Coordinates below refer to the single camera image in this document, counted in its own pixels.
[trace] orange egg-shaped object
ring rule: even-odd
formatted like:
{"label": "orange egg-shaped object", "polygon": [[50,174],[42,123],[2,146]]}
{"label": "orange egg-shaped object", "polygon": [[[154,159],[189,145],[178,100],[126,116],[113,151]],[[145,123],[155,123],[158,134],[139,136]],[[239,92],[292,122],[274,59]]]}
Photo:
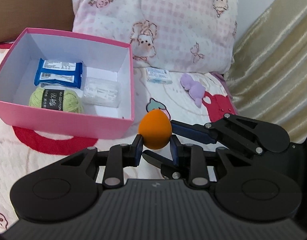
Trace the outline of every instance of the orange egg-shaped object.
{"label": "orange egg-shaped object", "polygon": [[169,118],[160,109],[151,110],[141,120],[138,133],[144,139],[144,146],[152,150],[164,148],[172,134]]}

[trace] gray ribbed panel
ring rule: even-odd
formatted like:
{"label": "gray ribbed panel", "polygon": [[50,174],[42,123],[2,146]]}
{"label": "gray ribbed panel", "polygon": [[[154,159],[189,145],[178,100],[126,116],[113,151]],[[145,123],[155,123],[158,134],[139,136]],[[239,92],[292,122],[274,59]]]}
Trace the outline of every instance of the gray ribbed panel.
{"label": "gray ribbed panel", "polygon": [[4,237],[7,240],[302,240],[307,235],[289,219],[252,224],[233,218],[214,204],[208,192],[191,190],[182,180],[129,179],[123,188],[105,191],[91,210],[74,220],[55,225],[22,220]]}

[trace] bed sheet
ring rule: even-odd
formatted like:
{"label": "bed sheet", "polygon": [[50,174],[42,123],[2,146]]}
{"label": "bed sheet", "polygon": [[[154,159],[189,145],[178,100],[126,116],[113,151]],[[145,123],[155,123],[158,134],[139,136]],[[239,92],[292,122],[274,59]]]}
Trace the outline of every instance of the bed sheet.
{"label": "bed sheet", "polygon": [[[0,48],[0,62],[7,49]],[[0,233],[17,221],[17,216],[9,200],[9,191],[16,180],[37,169],[64,158],[87,146],[96,146],[98,150],[109,150],[112,145],[131,143],[143,116],[152,109],[160,108],[169,119],[188,124],[205,124],[216,121],[225,112],[234,112],[227,92],[221,82],[211,74],[193,74],[205,88],[203,105],[198,108],[179,80],[182,73],[172,73],[172,84],[155,84],[147,82],[144,68],[134,69],[135,82],[135,122],[125,136],[119,140],[77,138],[64,135],[35,132],[23,128],[11,127],[0,119]],[[179,137],[182,143],[192,142]],[[201,145],[205,150],[214,151],[216,145]],[[167,145],[157,151],[171,158]],[[104,167],[100,167],[97,182],[102,181]],[[162,179],[159,169],[148,164],[143,158],[137,168],[124,169],[124,178]]]}

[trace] gold satin curtain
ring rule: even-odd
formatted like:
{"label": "gold satin curtain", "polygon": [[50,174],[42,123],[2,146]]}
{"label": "gold satin curtain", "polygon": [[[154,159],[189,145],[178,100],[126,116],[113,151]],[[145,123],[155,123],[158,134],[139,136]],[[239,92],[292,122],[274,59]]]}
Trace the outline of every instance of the gold satin curtain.
{"label": "gold satin curtain", "polygon": [[236,44],[233,56],[224,77],[239,114],[279,124],[291,141],[302,142],[307,136],[307,0],[275,0]]}

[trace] pillow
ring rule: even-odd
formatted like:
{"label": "pillow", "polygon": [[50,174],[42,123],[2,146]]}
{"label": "pillow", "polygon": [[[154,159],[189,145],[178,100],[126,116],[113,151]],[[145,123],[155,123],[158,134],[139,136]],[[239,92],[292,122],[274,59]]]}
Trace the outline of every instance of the pillow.
{"label": "pillow", "polygon": [[135,67],[226,72],[237,0],[73,0],[74,32],[131,43]]}
{"label": "pillow", "polygon": [[0,0],[0,42],[27,27],[71,31],[73,22],[72,0]]}

